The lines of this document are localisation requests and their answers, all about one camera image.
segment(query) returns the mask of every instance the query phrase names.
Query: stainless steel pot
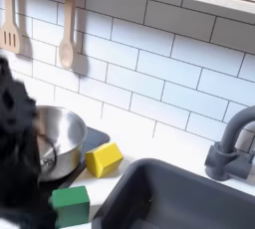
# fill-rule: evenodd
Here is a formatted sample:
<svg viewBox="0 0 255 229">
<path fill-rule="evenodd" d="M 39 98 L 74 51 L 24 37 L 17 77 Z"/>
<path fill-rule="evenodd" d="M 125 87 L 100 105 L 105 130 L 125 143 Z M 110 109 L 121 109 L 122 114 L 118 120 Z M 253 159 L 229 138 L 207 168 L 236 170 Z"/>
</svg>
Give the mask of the stainless steel pot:
<svg viewBox="0 0 255 229">
<path fill-rule="evenodd" d="M 37 110 L 36 126 L 42 166 L 40 180 L 62 178 L 80 163 L 87 127 L 79 116 L 66 109 L 37 107 Z"/>
</svg>

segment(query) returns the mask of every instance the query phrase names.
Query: sink basin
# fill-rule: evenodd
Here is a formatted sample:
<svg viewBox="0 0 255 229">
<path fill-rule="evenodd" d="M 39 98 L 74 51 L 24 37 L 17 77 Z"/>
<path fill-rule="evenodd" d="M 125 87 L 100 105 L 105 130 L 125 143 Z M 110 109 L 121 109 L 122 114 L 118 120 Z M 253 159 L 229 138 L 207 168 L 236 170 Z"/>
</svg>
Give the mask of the sink basin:
<svg viewBox="0 0 255 229">
<path fill-rule="evenodd" d="M 127 169 L 92 228 L 254 229 L 255 197 L 168 163 L 142 159 Z"/>
</svg>

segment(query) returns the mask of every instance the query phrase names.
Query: wooden spoon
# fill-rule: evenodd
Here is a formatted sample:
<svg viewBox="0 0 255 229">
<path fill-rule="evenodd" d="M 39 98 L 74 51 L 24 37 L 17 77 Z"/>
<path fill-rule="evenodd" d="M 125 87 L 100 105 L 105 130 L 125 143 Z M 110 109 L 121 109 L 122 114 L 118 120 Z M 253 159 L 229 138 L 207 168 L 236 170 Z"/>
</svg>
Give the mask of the wooden spoon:
<svg viewBox="0 0 255 229">
<path fill-rule="evenodd" d="M 64 37 L 60 44 L 60 62 L 69 70 L 75 57 L 74 27 L 75 27 L 75 6 L 76 0 L 66 0 L 64 6 Z"/>
<path fill-rule="evenodd" d="M 20 53 L 20 33 L 15 23 L 15 0 L 5 0 L 5 23 L 1 28 L 0 43 L 4 50 Z"/>
</svg>

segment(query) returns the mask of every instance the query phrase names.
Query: wall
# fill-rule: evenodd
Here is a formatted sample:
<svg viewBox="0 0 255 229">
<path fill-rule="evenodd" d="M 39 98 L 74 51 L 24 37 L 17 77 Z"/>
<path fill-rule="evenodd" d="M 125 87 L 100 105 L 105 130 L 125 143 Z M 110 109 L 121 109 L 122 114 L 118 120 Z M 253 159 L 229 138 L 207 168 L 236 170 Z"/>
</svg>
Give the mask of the wall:
<svg viewBox="0 0 255 229">
<path fill-rule="evenodd" d="M 77 0 L 78 55 L 63 70 L 64 0 L 16 0 L 21 55 L 6 55 L 38 104 L 80 112 L 88 125 L 211 143 L 255 104 L 255 16 L 190 0 Z M 0 0 L 0 24 L 4 0 Z M 238 147 L 248 151 L 254 123 Z"/>
</svg>

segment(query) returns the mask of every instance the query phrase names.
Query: countertop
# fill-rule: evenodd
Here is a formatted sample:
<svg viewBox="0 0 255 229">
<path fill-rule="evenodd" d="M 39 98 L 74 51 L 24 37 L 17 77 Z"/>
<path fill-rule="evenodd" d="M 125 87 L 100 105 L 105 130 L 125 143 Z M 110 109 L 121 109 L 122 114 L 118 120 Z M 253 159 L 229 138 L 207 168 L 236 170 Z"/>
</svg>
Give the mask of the countertop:
<svg viewBox="0 0 255 229">
<path fill-rule="evenodd" d="M 106 131 L 101 125 L 98 125 L 97 129 Z M 124 155 L 124 161 L 120 168 L 101 179 L 94 178 L 85 169 L 72 185 L 86 186 L 91 200 L 90 221 L 92 221 L 92 218 L 114 189 L 128 166 L 138 159 L 153 157 L 207 177 L 204 172 L 204 161 L 211 144 L 208 141 L 196 141 L 196 138 L 180 139 L 177 136 L 175 141 L 160 142 L 155 139 L 144 139 L 142 137 L 133 139 L 131 136 L 126 136 L 119 132 L 106 131 L 106 133 L 110 135 L 111 141 L 118 144 Z M 255 196 L 254 175 L 251 175 L 247 181 L 229 179 L 222 182 L 222 184 Z M 90 229 L 92 228 L 92 224 L 89 223 L 69 228 Z"/>
</svg>

